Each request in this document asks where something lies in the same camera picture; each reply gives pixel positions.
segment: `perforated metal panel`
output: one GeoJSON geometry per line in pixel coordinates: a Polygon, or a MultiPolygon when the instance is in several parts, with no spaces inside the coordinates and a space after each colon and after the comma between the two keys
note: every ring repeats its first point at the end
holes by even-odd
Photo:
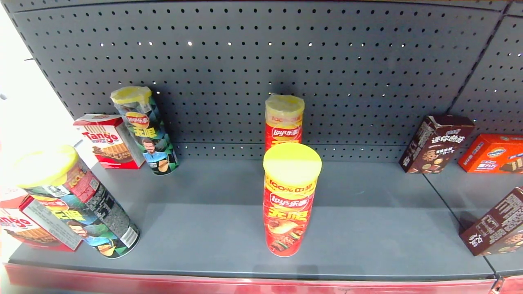
{"type": "MultiPolygon", "coordinates": [[[[153,0],[112,0],[112,3],[119,2],[147,2],[153,0]]],[[[480,1],[480,0],[439,0],[439,1],[430,1],[422,0],[417,1],[418,3],[423,4],[433,4],[433,5],[449,5],[449,6],[461,6],[461,7],[471,7],[471,8],[480,8],[480,9],[491,9],[491,10],[503,10],[506,5],[506,1],[480,1]]],[[[28,10],[37,10],[37,9],[49,9],[57,8],[64,6],[79,6],[79,5],[92,5],[99,4],[98,0],[3,0],[5,7],[12,13],[28,11],[28,10]]]]}
{"type": "Polygon", "coordinates": [[[513,2],[507,14],[523,16],[523,1],[513,2]]]}
{"type": "Polygon", "coordinates": [[[451,113],[475,120],[474,135],[522,133],[523,19],[505,17],[451,113]]]}
{"type": "MultiPolygon", "coordinates": [[[[318,152],[323,161],[397,162],[404,151],[403,146],[308,145],[318,152]]],[[[176,145],[176,154],[181,157],[245,160],[262,159],[264,153],[265,146],[262,144],[179,143],[176,145]]]]}
{"type": "MultiPolygon", "coordinates": [[[[305,143],[406,145],[451,105],[499,18],[384,2],[64,4],[12,15],[71,115],[114,113],[111,91],[147,85],[180,143],[262,143],[264,101],[285,93],[305,99],[305,143]]],[[[380,149],[367,159],[389,161],[380,149]]]]}

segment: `lay's chips canister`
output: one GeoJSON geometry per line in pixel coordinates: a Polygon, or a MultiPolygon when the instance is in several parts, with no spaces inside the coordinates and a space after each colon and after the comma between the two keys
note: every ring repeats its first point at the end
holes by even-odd
{"type": "Polygon", "coordinates": [[[265,101],[265,152],[276,144],[301,143],[303,99],[292,95],[271,95],[265,101]]]}
{"type": "Polygon", "coordinates": [[[155,175],[170,174],[178,158],[170,142],[160,111],[148,87],[124,87],[111,93],[116,109],[155,175]]]}
{"type": "Polygon", "coordinates": [[[29,153],[10,173],[18,187],[103,256],[124,256],[138,243],[138,227],[73,147],[29,153]]]}
{"type": "Polygon", "coordinates": [[[322,160],[312,148],[282,143],[264,156],[265,239],[277,256],[295,254],[309,225],[322,160]]]}

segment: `yellow plastic lid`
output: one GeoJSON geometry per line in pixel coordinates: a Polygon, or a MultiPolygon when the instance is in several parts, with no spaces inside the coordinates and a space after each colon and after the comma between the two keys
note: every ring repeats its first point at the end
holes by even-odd
{"type": "Polygon", "coordinates": [[[78,153],[69,145],[39,150],[22,156],[12,170],[14,184],[20,188],[65,183],[67,172],[78,161],[78,153]]]}
{"type": "Polygon", "coordinates": [[[140,104],[149,103],[152,92],[149,87],[129,86],[115,90],[111,93],[111,100],[116,104],[126,104],[139,102],[140,104]]]}
{"type": "Polygon", "coordinates": [[[282,143],[271,147],[263,157],[263,168],[281,185],[302,186],[314,181],[322,170],[322,159],[309,146],[282,143]]]}
{"type": "Polygon", "coordinates": [[[273,116],[297,116],[303,113],[305,102],[292,95],[271,95],[265,101],[265,107],[273,116]]]}

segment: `green lay's canister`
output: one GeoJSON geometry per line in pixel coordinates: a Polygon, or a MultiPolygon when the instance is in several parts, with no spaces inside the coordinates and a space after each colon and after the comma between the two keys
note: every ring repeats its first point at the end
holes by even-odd
{"type": "Polygon", "coordinates": [[[178,166],[178,159],[160,111],[148,87],[124,87],[111,93],[116,109],[134,135],[143,157],[155,175],[167,175],[178,166]]]}
{"type": "Polygon", "coordinates": [[[16,161],[10,175],[102,255],[118,258],[138,243],[138,227],[73,147],[29,153],[16,161]]]}

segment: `cardboard box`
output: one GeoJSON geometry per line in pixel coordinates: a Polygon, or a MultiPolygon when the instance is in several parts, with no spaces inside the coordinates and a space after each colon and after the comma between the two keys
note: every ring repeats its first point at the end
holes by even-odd
{"type": "Polygon", "coordinates": [[[481,134],[458,164],[467,173],[523,173],[523,135],[481,134]]]}
{"type": "Polygon", "coordinates": [[[73,125],[93,144],[93,153],[104,168],[138,169],[145,161],[120,115],[87,114],[73,125]]]}
{"type": "Polygon", "coordinates": [[[0,227],[37,248],[75,251],[82,239],[45,206],[18,188],[2,187],[0,227]]]}
{"type": "Polygon", "coordinates": [[[410,174],[440,173],[472,130],[466,117],[426,116],[400,158],[401,167],[410,174]]]}
{"type": "Polygon", "coordinates": [[[510,253],[523,245],[523,187],[516,187],[460,236],[474,256],[510,253]]]}

